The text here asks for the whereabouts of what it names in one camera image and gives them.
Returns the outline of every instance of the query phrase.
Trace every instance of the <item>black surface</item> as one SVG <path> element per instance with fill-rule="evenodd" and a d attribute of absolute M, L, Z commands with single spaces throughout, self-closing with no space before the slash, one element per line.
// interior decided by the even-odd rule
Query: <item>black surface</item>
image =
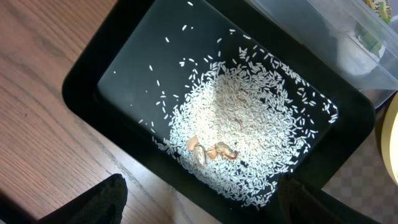
<path fill-rule="evenodd" d="M 0 191 L 0 220 L 6 224 L 28 224 L 35 218 Z"/>
<path fill-rule="evenodd" d="M 278 186 L 279 202 L 283 205 L 282 211 L 288 224 L 378 224 L 322 190 L 296 179 L 292 174 L 283 175 Z"/>
<path fill-rule="evenodd" d="M 113 174 L 36 224 L 120 224 L 127 191 L 122 175 Z"/>
<path fill-rule="evenodd" d="M 230 34 L 230 29 L 234 29 L 235 32 Z M 232 58 L 238 63 L 249 66 L 245 59 L 239 58 L 241 47 L 248 49 L 251 62 L 261 62 L 267 70 L 273 70 L 270 63 L 264 63 L 263 58 L 267 52 L 262 53 L 259 50 L 263 49 L 260 43 L 253 39 L 248 40 L 243 34 L 244 32 L 239 27 L 205 1 L 195 1 L 194 6 L 190 6 L 181 1 L 158 0 L 145 14 L 101 77 L 96 97 L 110 113 L 121 113 L 118 117 L 124 124 L 128 124 L 135 135 L 146 139 L 154 135 L 158 142 L 162 142 L 163 138 L 170 138 L 168 126 L 170 118 L 164 119 L 163 104 L 156 105 L 155 103 L 159 100 L 165 101 L 166 113 L 172 114 L 173 107 L 180 106 L 184 102 L 184 94 L 191 90 L 185 85 L 192 86 L 191 80 L 188 79 L 193 74 L 192 70 L 198 71 L 197 78 L 202 72 L 210 70 L 209 63 L 204 61 L 204 57 L 210 62 L 225 61 L 228 68 L 236 67 Z M 218 57 L 218 51 L 221 52 L 221 57 Z M 208 55 L 211 55 L 214 60 L 208 58 Z M 195 63 L 189 61 L 189 58 L 193 58 Z M 185 66 L 181 67 L 178 63 L 180 61 L 185 62 Z M 304 117 L 307 120 L 305 128 L 319 131 L 316 139 L 306 139 L 308 143 L 315 145 L 316 141 L 321 141 L 322 136 L 331 128 L 328 122 L 330 115 L 322 111 L 322 102 L 328 102 L 312 86 L 306 86 L 308 101 L 316 101 L 318 106 L 305 105 L 302 97 L 296 94 L 298 89 L 303 87 L 301 82 L 296 85 L 295 80 L 285 75 L 281 68 L 278 69 L 278 73 L 284 77 L 284 88 L 289 90 L 289 98 L 294 100 L 292 104 L 298 106 L 299 111 L 305 108 L 304 114 L 295 113 L 295 117 Z M 160 98 L 162 91 L 165 91 L 168 97 Z M 178 95 L 181 98 L 177 99 L 172 95 Z M 315 124 L 310 122 L 307 114 L 311 115 Z M 150 128 L 153 128 L 156 133 L 151 133 Z M 299 132 L 298 136 L 306 136 L 300 130 L 297 132 Z M 308 154 L 301 153 L 297 158 L 297 165 L 289 166 L 288 170 L 296 168 L 306 155 Z M 268 177 L 267 181 L 277 181 L 279 177 L 280 174 L 276 174 Z M 269 190 L 271 188 L 263 190 L 258 195 L 265 195 Z M 236 208 L 240 208 L 243 204 L 234 200 L 230 202 Z M 250 212 L 255 208 L 252 206 L 245 209 Z"/>

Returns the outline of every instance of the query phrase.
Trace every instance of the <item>wood grain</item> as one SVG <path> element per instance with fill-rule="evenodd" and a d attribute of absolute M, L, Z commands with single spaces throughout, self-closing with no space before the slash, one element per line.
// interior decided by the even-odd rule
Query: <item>wood grain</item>
<path fill-rule="evenodd" d="M 123 223 L 218 223 L 62 100 L 65 75 L 115 2 L 0 1 L 0 193 L 39 219 L 121 173 Z"/>

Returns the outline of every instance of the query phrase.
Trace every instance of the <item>white rice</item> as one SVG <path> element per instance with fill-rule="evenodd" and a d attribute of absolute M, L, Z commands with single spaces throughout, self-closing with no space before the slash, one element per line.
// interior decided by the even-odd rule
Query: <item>white rice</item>
<path fill-rule="evenodd" d="M 170 139 L 166 139 L 164 145 L 157 145 L 189 173 L 224 197 L 239 200 L 242 206 L 263 207 L 277 188 L 279 174 L 294 171 L 298 156 L 306 154 L 311 147 L 307 140 L 314 139 L 318 131 L 305 128 L 306 119 L 314 124 L 309 114 L 295 118 L 294 111 L 298 113 L 298 107 L 292 104 L 293 100 L 289 98 L 291 93 L 288 94 L 284 88 L 285 77 L 298 85 L 303 83 L 305 88 L 309 84 L 289 66 L 274 60 L 269 52 L 264 59 L 271 59 L 264 64 L 253 64 L 247 54 L 248 49 L 240 47 L 239 58 L 246 63 L 239 64 L 232 59 L 233 65 L 229 66 L 233 67 L 227 68 L 226 62 L 210 63 L 210 69 L 202 73 L 198 84 L 194 82 L 198 72 L 193 70 L 194 73 L 188 78 L 193 77 L 192 89 L 185 94 L 182 104 L 174 106 L 173 115 L 170 115 Z M 271 65 L 275 68 L 280 66 L 285 72 L 284 77 L 278 73 L 279 70 L 269 69 Z M 296 103 L 308 104 L 304 87 L 298 89 L 303 94 L 297 92 L 301 100 Z M 319 110 L 326 110 L 326 107 L 319 107 Z M 334 123 L 337 118 L 336 108 L 336 114 L 328 122 Z M 192 136 L 197 136 L 206 150 L 222 141 L 238 151 L 239 156 L 235 160 L 220 156 L 215 160 L 207 159 L 207 166 L 199 169 L 193 153 L 185 147 Z"/>

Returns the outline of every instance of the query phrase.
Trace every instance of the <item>black tray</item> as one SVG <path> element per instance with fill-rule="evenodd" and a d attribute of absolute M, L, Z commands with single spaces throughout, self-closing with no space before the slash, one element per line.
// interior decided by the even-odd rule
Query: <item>black tray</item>
<path fill-rule="evenodd" d="M 259 212 L 254 207 L 241 208 L 239 203 L 218 195 L 158 150 L 151 143 L 149 128 L 143 129 L 137 124 L 141 117 L 148 116 L 157 126 L 164 127 L 157 129 L 156 137 L 162 139 L 168 133 L 167 122 L 162 121 L 163 114 L 157 113 L 159 109 L 155 109 L 157 100 L 154 98 L 155 95 L 159 97 L 161 90 L 173 90 L 180 96 L 184 94 L 184 84 L 179 83 L 182 88 L 174 85 L 182 80 L 179 78 L 182 72 L 178 70 L 181 69 L 178 62 L 182 57 L 188 59 L 192 55 L 194 58 L 196 54 L 209 52 L 215 56 L 218 37 L 229 35 L 228 29 L 243 30 L 306 79 L 314 90 L 334 102 L 339 108 L 339 119 L 333 125 L 318 127 L 321 135 L 311 142 L 311 152 L 294 171 L 319 189 L 373 129 L 373 106 L 360 92 L 248 3 L 242 0 L 191 2 L 194 7 L 186 10 L 186 1 L 157 0 L 149 11 L 150 19 L 142 19 L 153 1 L 120 0 L 66 77 L 64 100 L 74 113 L 221 222 L 280 222 L 277 194 Z M 140 22 L 145 25 L 137 27 Z M 188 27 L 182 36 L 184 24 Z M 193 35 L 195 28 L 209 32 Z M 171 44 L 178 42 L 180 46 L 190 47 L 185 49 L 174 45 L 173 49 L 168 49 L 171 44 L 165 45 L 165 36 Z M 232 45 L 234 41 L 224 46 L 221 50 L 223 55 L 233 48 Z M 167 76 L 159 73 L 156 77 L 150 76 L 149 64 L 154 71 L 162 68 Z M 156 79 L 161 81 L 161 89 L 157 87 Z M 144 106 L 137 108 L 130 104 Z"/>

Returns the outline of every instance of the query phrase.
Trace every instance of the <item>plastic container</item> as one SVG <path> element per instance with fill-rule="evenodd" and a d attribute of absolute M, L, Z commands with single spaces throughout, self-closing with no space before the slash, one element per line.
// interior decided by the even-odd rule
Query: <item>plastic container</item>
<path fill-rule="evenodd" d="M 398 90 L 396 17 L 388 26 L 362 0 L 249 1 L 356 88 Z M 378 56 L 355 38 L 359 26 L 382 44 Z"/>

